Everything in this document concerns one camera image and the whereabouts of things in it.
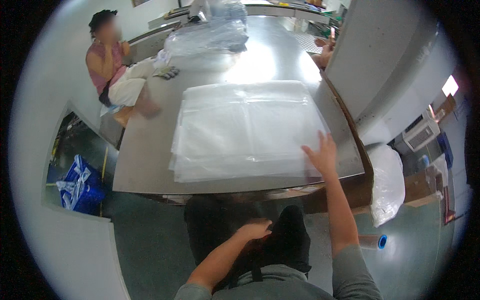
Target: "blue container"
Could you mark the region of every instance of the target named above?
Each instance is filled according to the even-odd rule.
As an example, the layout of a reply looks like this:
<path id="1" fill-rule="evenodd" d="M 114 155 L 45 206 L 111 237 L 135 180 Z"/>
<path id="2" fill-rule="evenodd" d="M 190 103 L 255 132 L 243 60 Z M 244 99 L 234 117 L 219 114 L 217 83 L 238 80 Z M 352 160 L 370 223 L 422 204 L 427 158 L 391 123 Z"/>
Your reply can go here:
<path id="1" fill-rule="evenodd" d="M 453 165 L 453 153 L 448 142 L 448 137 L 445 132 L 442 132 L 437 136 L 437 142 L 440 146 L 440 150 L 445 153 L 445 160 L 447 161 L 447 169 L 451 169 Z"/>
<path id="2" fill-rule="evenodd" d="M 84 214 L 94 214 L 105 198 L 100 172 L 80 155 L 70 167 L 65 180 L 57 181 L 61 206 Z"/>

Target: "pink tank top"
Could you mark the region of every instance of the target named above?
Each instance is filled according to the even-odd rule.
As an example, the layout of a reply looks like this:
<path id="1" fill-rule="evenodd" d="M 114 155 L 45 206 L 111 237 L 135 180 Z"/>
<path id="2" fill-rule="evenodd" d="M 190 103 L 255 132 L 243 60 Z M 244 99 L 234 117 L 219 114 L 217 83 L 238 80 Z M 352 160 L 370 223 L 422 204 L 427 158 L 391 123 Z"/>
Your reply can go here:
<path id="1" fill-rule="evenodd" d="M 99 43 L 92 43 L 92 45 L 88 48 L 87 50 L 87 55 L 93 52 L 96 55 L 98 55 L 102 61 L 105 61 L 105 46 Z M 112 58 L 113 58 L 113 77 L 112 80 L 110 81 L 110 86 L 112 86 L 127 70 L 127 67 L 121 64 L 121 58 L 123 56 L 123 47 L 119 42 L 114 44 L 112 46 Z M 90 73 L 90 78 L 92 78 L 92 82 L 96 87 L 96 91 L 98 92 L 98 95 L 100 95 L 107 85 L 107 80 L 103 78 L 100 74 L 97 72 L 88 69 L 88 72 Z"/>

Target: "air conditioner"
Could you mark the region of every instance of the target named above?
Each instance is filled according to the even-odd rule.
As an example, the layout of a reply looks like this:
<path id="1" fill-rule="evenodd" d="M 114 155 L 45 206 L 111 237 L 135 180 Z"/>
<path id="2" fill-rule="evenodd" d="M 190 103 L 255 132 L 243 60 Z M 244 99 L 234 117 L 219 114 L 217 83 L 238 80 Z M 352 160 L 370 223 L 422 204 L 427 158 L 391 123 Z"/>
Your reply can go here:
<path id="1" fill-rule="evenodd" d="M 396 139 L 395 148 L 402 154 L 410 151 L 416 152 L 433 141 L 439 134 L 440 128 L 432 112 L 428 109 L 402 131 L 402 141 Z"/>

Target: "stainless steel table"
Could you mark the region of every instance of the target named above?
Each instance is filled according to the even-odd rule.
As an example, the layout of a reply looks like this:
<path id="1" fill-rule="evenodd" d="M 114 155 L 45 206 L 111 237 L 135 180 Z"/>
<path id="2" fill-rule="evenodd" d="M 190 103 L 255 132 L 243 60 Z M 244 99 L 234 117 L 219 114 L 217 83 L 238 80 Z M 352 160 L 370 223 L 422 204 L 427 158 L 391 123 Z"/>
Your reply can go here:
<path id="1" fill-rule="evenodd" d="M 168 169 L 170 148 L 182 93 L 189 87 L 215 83 L 256 83 L 299 80 L 308 88 L 337 143 L 339 177 L 364 173 L 347 120 L 322 81 L 316 65 L 276 17 L 248 16 L 247 51 L 235 55 L 209 54 L 172 58 L 180 68 L 171 80 L 147 80 L 152 98 L 162 112 L 152 119 L 130 118 L 123 136 L 113 190 L 155 194 L 223 193 L 269 190 L 322 181 L 318 177 L 261 176 L 192 183 L 174 181 Z"/>

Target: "green floor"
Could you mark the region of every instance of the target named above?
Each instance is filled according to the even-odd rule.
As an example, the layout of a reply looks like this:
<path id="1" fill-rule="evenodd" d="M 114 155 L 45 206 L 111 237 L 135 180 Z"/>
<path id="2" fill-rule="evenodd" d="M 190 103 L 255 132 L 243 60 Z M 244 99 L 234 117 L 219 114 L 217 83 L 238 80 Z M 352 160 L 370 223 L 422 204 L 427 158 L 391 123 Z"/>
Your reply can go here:
<path id="1" fill-rule="evenodd" d="M 48 182 L 54 182 L 68 170 L 75 154 L 101 169 L 107 146 L 91 130 L 78 133 L 62 147 L 56 165 L 49 170 Z M 108 148 L 105 179 L 111 189 L 118 152 Z M 56 187 L 47 187 L 46 201 L 59 205 Z M 291 198 L 251 205 L 274 220 L 290 204 L 301 205 L 301 201 Z M 419 208 L 402 206 L 393 220 L 379 228 L 372 226 L 368 214 L 355 216 L 360 234 L 388 236 L 385 249 L 363 251 L 385 299 L 423 298 L 451 257 L 454 223 L 443 225 L 443 205 L 435 202 Z M 103 202 L 103 215 L 114 224 L 121 271 L 131 299 L 171 299 L 194 269 L 183 208 L 133 194 L 109 192 Z M 305 225 L 312 239 L 309 282 L 331 293 L 327 216 L 306 215 Z"/>

